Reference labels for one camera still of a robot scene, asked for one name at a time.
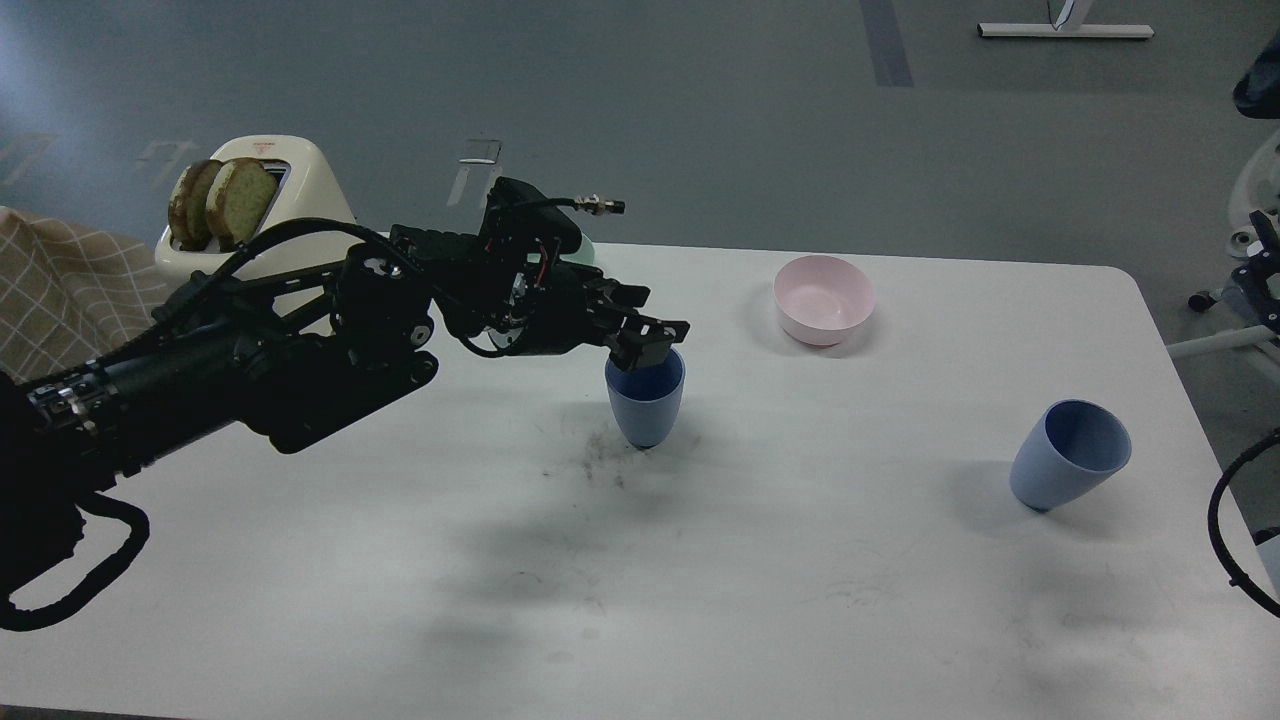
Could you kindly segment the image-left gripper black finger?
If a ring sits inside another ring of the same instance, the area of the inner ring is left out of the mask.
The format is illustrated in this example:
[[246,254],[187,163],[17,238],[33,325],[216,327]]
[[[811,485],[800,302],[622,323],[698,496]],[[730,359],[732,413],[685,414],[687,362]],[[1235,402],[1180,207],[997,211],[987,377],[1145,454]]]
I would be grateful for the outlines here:
[[611,307],[644,307],[652,290],[644,284],[626,284],[613,278],[595,278],[585,283],[588,301]]
[[684,320],[664,322],[639,314],[626,315],[618,329],[605,336],[611,364],[621,372],[659,366],[691,329]]

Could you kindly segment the black Robotiq gripper body image-left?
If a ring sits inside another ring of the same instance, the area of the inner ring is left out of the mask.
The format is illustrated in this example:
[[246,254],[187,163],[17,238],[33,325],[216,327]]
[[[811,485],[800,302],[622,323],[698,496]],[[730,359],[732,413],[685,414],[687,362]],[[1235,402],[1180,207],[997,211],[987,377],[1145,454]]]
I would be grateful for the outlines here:
[[520,323],[511,329],[490,331],[497,355],[562,355],[580,346],[604,347],[605,338],[621,323],[614,301],[621,287],[596,266],[556,264],[543,284],[522,297]]

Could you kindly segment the black robot arm image-left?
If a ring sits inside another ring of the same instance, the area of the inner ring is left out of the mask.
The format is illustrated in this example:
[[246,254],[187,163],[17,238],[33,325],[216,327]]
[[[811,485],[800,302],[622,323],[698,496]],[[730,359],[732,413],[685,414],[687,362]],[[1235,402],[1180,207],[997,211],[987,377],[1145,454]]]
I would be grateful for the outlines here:
[[138,556],[148,516],[116,480],[242,423],[296,454],[435,377],[440,316],[480,357],[607,348],[621,372],[659,366],[690,325],[643,314],[649,288],[570,263],[567,209],[502,177],[475,234],[316,217],[275,224],[196,272],[124,346],[63,372],[3,378],[3,628],[61,623]]

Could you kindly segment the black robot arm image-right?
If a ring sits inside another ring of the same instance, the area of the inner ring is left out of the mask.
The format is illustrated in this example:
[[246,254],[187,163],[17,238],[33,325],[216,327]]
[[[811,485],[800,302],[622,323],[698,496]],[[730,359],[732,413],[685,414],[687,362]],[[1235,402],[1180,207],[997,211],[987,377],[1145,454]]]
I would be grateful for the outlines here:
[[1234,502],[1233,489],[1236,477],[1266,454],[1277,448],[1277,428],[1272,428],[1236,454],[1213,482],[1204,511],[1204,529],[1210,550],[1222,573],[1224,582],[1274,619],[1279,618],[1277,597],[1253,578],[1253,571],[1245,569],[1243,555],[1236,548],[1240,541],[1230,539],[1226,532],[1226,509],[1229,501]]

